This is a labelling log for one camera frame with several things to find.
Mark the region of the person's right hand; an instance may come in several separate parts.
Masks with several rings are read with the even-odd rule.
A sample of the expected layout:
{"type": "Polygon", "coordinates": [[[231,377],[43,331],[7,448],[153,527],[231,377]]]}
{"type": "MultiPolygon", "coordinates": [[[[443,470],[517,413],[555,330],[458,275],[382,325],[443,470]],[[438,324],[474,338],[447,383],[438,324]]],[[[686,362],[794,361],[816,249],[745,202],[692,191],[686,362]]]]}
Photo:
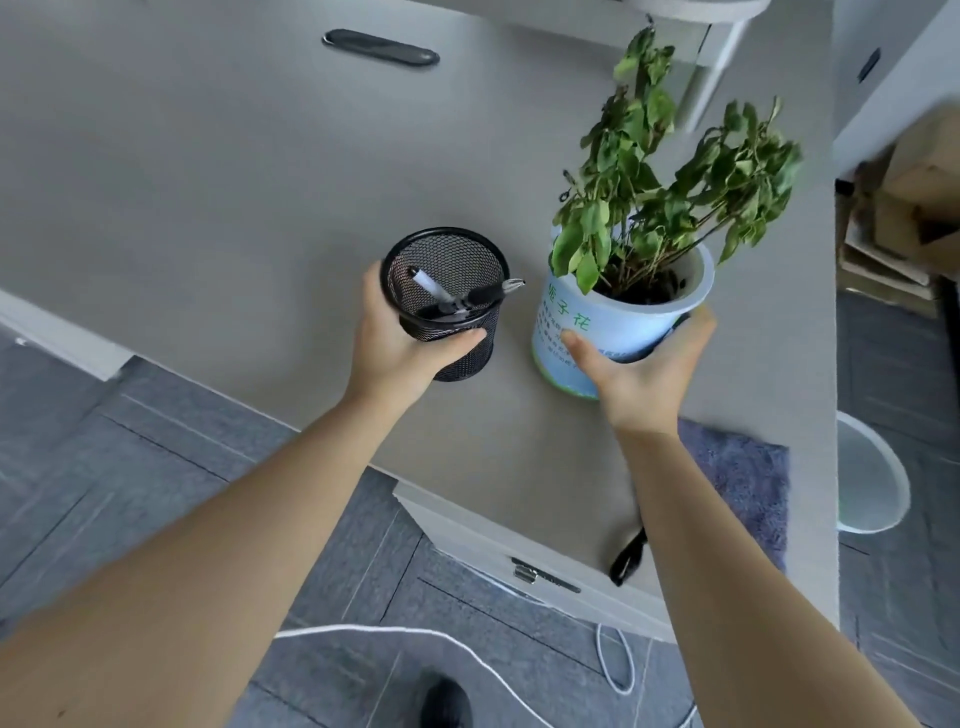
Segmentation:
{"type": "Polygon", "coordinates": [[[717,320],[705,304],[692,310],[645,358],[619,363],[614,391],[598,400],[617,434],[678,439],[681,405],[717,320]]]}

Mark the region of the white and blue plant pot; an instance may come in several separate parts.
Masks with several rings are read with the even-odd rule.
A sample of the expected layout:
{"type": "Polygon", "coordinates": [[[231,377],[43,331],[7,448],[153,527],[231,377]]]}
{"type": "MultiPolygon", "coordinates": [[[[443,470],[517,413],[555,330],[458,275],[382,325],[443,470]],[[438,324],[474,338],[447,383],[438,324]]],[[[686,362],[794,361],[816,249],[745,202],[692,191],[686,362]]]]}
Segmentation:
{"type": "Polygon", "coordinates": [[[630,363],[647,357],[654,348],[706,300],[714,286],[715,263],[701,245],[668,269],[678,291],[665,303],[646,305],[583,294],[575,276],[549,273],[539,303],[532,339],[534,362],[547,382],[562,392],[597,400],[594,383],[578,368],[561,340],[572,330],[590,341],[606,358],[630,363]]]}

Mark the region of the black mesh pen holder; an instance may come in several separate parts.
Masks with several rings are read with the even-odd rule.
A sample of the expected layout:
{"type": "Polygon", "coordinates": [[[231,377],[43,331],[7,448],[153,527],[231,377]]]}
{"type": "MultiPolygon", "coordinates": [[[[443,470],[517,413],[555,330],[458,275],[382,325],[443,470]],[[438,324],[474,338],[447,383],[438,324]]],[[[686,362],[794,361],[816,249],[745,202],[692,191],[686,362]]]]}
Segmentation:
{"type": "Polygon", "coordinates": [[[484,331],[484,339],[466,355],[442,368],[440,383],[460,383],[479,374],[491,360],[501,302],[480,307],[461,321],[434,321],[423,311],[437,303],[414,282],[410,269],[426,273],[454,296],[509,278],[509,265],[500,249],[485,236],[456,226],[438,226],[413,232],[395,243],[379,269],[382,292],[398,315],[403,331],[419,342],[434,342],[466,331],[484,331]]]}

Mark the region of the person's left forearm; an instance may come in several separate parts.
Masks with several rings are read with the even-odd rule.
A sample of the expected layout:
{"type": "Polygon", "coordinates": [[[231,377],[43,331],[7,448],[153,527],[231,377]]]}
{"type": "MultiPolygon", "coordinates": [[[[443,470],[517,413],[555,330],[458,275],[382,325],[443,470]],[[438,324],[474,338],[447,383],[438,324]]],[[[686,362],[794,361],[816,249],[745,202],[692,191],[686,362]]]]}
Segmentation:
{"type": "Polygon", "coordinates": [[[349,391],[0,643],[0,728],[222,728],[412,400],[349,391]]]}

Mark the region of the person's right forearm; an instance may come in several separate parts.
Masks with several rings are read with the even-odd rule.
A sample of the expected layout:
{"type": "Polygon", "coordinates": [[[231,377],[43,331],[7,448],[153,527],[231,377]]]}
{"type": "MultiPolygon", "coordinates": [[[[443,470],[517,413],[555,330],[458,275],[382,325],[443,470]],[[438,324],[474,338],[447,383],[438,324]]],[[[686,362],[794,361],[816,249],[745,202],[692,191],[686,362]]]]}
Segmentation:
{"type": "Polygon", "coordinates": [[[705,728],[922,728],[767,558],[676,430],[639,419],[614,432],[705,728]]]}

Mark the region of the black pen with silver tip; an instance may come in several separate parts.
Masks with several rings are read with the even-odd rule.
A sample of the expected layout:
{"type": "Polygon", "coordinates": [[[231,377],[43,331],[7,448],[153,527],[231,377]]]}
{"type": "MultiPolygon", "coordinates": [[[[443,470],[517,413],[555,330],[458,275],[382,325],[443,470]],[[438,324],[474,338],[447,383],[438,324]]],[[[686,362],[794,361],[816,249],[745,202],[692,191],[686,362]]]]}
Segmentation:
{"type": "Polygon", "coordinates": [[[464,321],[503,302],[509,295],[526,285],[523,278],[508,278],[501,282],[474,288],[462,297],[441,301],[416,311],[419,319],[431,322],[454,323],[464,321]]]}

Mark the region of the white and black marker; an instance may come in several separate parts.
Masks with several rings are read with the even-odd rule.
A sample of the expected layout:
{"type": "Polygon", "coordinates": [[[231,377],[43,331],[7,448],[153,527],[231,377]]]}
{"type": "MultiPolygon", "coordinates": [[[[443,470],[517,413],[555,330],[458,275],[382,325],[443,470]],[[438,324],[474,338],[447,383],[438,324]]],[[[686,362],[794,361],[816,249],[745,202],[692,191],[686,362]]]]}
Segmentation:
{"type": "Polygon", "coordinates": [[[438,310],[440,315],[455,314],[462,310],[457,299],[423,269],[410,266],[407,268],[407,275],[413,283],[430,295],[435,302],[433,308],[438,310]]]}

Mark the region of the green leafy plant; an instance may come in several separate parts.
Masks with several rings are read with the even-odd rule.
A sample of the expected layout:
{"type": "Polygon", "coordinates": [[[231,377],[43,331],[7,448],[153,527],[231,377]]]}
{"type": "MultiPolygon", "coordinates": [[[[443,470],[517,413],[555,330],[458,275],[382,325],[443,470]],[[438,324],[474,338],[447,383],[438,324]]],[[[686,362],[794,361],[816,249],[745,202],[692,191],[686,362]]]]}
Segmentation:
{"type": "Polygon", "coordinates": [[[724,231],[719,261],[755,247],[785,212],[803,162],[799,142],[774,128],[783,100],[762,117],[752,103],[730,102],[702,135],[670,184],[650,158],[674,132],[677,106],[664,82],[675,49],[640,30],[614,67],[615,91],[582,137],[585,162],[564,171],[549,255],[556,278],[571,275],[582,294],[652,306],[679,293],[673,266],[724,231]]]}

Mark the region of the white drawer cabinet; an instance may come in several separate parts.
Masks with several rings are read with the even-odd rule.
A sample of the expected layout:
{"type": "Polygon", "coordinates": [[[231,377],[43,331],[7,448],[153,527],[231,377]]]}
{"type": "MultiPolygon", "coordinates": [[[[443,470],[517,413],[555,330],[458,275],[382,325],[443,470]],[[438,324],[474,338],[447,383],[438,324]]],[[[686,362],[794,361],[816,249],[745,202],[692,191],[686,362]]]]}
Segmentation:
{"type": "Polygon", "coordinates": [[[656,590],[618,588],[600,569],[404,480],[395,485],[393,495],[433,546],[450,558],[570,617],[676,644],[666,604],[656,590]],[[572,593],[541,580],[527,584],[514,576],[511,557],[577,585],[582,592],[572,593]]]}

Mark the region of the purple-grey cloth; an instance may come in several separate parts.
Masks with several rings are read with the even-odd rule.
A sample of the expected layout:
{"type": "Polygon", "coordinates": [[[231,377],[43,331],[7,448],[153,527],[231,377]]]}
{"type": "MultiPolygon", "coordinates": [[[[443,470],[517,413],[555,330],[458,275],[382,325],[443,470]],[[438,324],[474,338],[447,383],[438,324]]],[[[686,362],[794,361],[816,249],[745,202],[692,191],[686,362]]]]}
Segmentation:
{"type": "Polygon", "coordinates": [[[678,421],[678,435],[729,509],[786,572],[790,450],[751,436],[678,421]]]}

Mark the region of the black clip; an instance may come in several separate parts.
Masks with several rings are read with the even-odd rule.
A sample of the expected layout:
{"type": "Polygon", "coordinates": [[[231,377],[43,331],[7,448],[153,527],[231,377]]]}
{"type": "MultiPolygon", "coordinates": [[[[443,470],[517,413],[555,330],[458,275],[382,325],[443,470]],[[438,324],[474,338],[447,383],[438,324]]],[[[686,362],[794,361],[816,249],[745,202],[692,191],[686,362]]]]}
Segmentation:
{"type": "Polygon", "coordinates": [[[640,568],[647,544],[646,529],[642,527],[618,552],[607,572],[609,580],[615,587],[622,587],[640,568]]]}

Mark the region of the silver drawer lock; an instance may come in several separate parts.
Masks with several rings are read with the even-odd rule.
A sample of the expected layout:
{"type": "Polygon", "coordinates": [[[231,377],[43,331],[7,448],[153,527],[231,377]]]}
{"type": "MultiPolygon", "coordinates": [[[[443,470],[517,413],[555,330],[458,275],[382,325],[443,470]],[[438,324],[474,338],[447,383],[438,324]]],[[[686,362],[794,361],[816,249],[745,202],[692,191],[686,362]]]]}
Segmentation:
{"type": "Polygon", "coordinates": [[[517,557],[510,557],[510,563],[513,565],[514,577],[524,581],[527,584],[534,584],[540,580],[564,589],[572,594],[582,593],[581,587],[574,585],[569,581],[564,580],[538,566],[524,562],[517,557]]]}

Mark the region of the white waste bin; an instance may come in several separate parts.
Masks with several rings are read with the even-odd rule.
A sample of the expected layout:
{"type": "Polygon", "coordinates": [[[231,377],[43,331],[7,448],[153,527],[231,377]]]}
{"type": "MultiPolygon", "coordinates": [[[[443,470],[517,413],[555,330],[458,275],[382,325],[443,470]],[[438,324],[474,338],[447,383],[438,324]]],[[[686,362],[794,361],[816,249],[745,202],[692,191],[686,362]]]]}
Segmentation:
{"type": "Polygon", "coordinates": [[[870,425],[840,410],[836,422],[838,531],[872,535],[898,526],[911,506],[904,463],[870,425]]]}

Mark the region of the white desk shelf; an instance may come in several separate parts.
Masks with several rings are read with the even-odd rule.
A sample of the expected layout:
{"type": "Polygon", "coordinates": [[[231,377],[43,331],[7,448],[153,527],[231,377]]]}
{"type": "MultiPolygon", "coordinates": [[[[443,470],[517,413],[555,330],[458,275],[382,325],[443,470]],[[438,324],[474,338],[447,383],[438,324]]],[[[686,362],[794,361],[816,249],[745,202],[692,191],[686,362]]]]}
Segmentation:
{"type": "Polygon", "coordinates": [[[625,48],[649,24],[674,60],[693,67],[677,125],[692,134],[751,21],[771,0],[415,0],[478,18],[625,48]]]}

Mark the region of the person's black shoe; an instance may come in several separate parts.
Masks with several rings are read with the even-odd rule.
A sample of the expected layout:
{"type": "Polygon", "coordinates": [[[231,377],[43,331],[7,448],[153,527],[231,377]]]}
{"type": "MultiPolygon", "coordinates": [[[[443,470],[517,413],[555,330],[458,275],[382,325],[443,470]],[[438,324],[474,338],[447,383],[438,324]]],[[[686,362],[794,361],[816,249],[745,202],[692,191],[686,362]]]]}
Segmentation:
{"type": "Polygon", "coordinates": [[[427,690],[417,728],[474,728],[472,702],[453,679],[439,677],[427,690]]]}

